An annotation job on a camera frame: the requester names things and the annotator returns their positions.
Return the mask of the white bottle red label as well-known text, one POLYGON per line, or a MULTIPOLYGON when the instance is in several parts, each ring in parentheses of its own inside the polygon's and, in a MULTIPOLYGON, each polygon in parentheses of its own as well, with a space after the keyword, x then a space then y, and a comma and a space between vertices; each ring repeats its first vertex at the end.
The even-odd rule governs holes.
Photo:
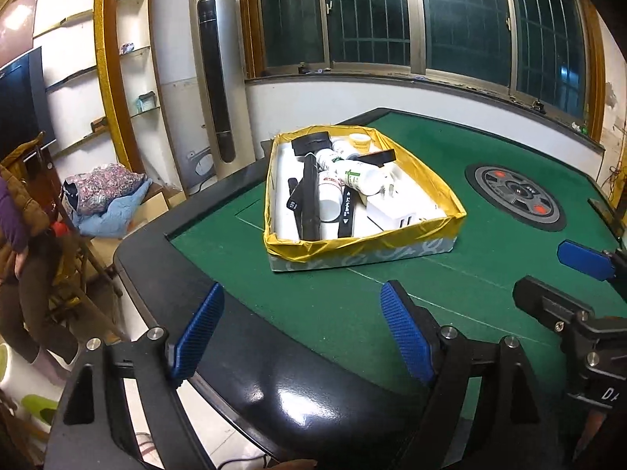
POLYGON ((333 223, 345 213, 348 198, 345 185, 328 171, 320 172, 318 178, 319 216, 322 223, 333 223))

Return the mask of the black plastic sectioned tray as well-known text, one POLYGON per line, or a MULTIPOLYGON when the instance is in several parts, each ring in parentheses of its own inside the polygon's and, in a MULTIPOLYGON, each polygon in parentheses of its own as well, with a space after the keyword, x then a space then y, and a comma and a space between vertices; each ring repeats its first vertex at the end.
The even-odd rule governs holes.
POLYGON ((321 221, 318 201, 319 170, 314 154, 304 157, 303 177, 300 179, 302 199, 303 231, 301 241, 319 241, 321 239, 321 221))

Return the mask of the round table centre control panel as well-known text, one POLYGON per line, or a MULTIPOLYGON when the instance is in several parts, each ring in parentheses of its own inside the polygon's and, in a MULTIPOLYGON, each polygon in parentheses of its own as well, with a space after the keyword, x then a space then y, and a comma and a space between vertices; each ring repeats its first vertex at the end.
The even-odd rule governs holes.
POLYGON ((558 199, 530 177, 482 163, 467 166, 464 177, 485 201, 517 221, 548 232, 566 228, 566 214, 558 199))

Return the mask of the person in brown vest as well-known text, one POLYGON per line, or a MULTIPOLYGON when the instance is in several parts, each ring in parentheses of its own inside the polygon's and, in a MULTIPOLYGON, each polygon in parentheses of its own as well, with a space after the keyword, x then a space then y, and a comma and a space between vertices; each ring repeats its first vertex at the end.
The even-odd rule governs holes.
POLYGON ((1 336, 50 383, 62 387, 79 353, 76 337, 48 318, 62 249, 45 210, 1 169, 1 336))

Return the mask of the gold lined cardboard box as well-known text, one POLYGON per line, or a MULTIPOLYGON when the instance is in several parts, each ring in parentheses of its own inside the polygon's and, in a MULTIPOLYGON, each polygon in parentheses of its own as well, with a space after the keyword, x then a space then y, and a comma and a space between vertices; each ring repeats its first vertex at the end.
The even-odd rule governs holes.
POLYGON ((274 138, 264 200, 264 244, 274 272, 347 268, 448 253, 466 217, 460 199, 436 172, 372 127, 313 125, 274 138), (352 133, 371 137, 370 153, 394 150, 397 155, 399 179, 391 191, 364 196, 351 188, 355 194, 351 238, 338 238, 338 220, 321 222, 319 241, 301 241, 293 213, 286 206, 288 179, 299 181, 304 166, 304 157, 294 155, 291 141, 316 132, 329 133, 333 144, 331 150, 313 154, 319 173, 328 171, 338 177, 338 168, 360 156, 350 144, 352 133))

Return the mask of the floral and blue cloth pile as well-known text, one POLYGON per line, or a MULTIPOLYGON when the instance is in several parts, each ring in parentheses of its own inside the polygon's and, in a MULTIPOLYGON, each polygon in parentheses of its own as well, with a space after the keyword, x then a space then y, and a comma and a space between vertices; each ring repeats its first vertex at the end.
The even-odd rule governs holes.
POLYGON ((62 184, 62 202, 83 237, 121 239, 151 184, 146 174, 109 163, 67 177, 62 184))

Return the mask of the window with metal grille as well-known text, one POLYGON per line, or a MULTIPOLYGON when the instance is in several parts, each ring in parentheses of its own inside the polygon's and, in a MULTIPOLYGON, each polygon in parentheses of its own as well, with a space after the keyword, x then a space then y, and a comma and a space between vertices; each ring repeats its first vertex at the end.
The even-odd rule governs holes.
POLYGON ((246 72, 405 76, 507 101, 600 139, 590 0, 240 0, 246 72))

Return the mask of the black flat screen television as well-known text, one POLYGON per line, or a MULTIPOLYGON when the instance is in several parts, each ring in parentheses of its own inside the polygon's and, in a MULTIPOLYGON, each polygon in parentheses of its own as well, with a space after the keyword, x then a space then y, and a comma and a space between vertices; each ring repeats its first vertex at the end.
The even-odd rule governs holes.
POLYGON ((43 78, 42 48, 38 47, 1 69, 1 158, 40 133, 43 133, 43 145, 56 140, 43 78))

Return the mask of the silver tower air conditioner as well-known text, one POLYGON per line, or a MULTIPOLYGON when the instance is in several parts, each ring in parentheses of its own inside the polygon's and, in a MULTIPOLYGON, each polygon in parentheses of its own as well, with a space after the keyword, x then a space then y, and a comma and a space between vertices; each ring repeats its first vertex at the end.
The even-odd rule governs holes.
POLYGON ((194 64, 217 177, 256 160, 237 0, 189 0, 194 64))

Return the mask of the white wall shelf unit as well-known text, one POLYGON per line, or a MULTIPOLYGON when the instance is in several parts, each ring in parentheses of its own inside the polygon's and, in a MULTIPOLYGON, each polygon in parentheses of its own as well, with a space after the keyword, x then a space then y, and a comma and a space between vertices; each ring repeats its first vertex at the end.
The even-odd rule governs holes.
POLYGON ((173 159, 157 87, 151 0, 37 0, 33 46, 61 177, 123 163, 164 183, 173 159))

